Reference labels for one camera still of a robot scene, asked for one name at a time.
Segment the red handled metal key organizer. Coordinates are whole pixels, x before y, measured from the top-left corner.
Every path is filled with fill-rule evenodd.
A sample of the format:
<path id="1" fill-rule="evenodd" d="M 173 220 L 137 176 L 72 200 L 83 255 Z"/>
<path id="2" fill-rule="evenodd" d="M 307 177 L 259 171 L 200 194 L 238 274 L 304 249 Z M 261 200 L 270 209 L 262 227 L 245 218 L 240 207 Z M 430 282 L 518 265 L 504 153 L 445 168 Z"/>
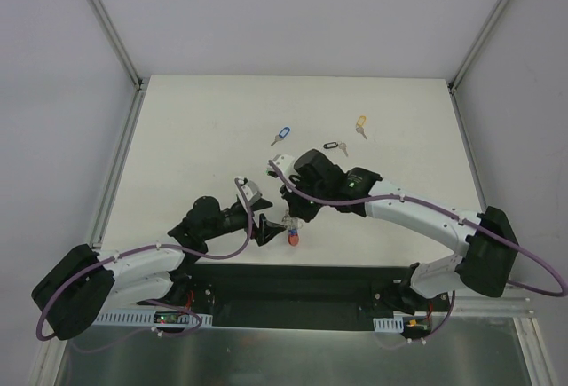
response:
<path id="1" fill-rule="evenodd" d="M 304 221 L 300 218 L 292 217 L 290 215 L 289 211 L 286 210 L 285 214 L 282 218 L 282 223 L 286 227 L 288 244 L 292 247 L 297 246 L 299 244 L 299 241 L 300 241 L 299 230 L 304 226 Z M 290 227 L 296 227 L 297 228 L 297 234 L 289 234 L 288 228 L 290 228 Z"/>

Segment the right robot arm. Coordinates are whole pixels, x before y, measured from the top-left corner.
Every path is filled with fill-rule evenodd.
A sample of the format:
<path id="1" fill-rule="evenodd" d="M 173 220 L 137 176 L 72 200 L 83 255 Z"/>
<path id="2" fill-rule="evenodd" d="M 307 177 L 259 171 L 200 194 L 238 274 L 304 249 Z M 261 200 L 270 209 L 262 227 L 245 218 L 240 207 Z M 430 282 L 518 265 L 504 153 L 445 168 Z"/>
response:
<path id="1" fill-rule="evenodd" d="M 517 240 L 506 214 L 441 207 L 406 193 L 380 174 L 347 171 L 312 149 L 298 158 L 278 155 L 268 173 L 281 180 L 280 194 L 292 217 L 310 222 L 320 209 L 393 223 L 445 246 L 450 255 L 411 264 L 403 279 L 381 291 L 394 311 L 413 314 L 436 297 L 461 289 L 499 298 L 517 257 Z"/>

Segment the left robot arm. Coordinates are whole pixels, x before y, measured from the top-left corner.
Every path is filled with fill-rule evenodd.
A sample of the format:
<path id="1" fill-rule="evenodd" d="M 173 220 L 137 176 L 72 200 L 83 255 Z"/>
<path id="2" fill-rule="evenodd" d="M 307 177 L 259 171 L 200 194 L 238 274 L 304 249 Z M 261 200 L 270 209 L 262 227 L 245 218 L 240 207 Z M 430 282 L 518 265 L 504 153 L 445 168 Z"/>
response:
<path id="1" fill-rule="evenodd" d="M 268 200 L 253 196 L 222 209 L 216 198 L 203 196 L 168 231 L 174 240 L 171 244 L 156 242 L 107 252 L 87 244 L 72 248 L 31 293 L 41 312 L 37 338 L 72 339 L 99 315 L 132 303 L 158 299 L 169 305 L 182 303 L 188 288 L 182 279 L 189 267 L 201 258 L 213 258 L 208 240 L 244 231 L 246 242 L 263 246 L 285 231 L 285 225 L 266 218 L 263 211 L 271 206 Z"/>

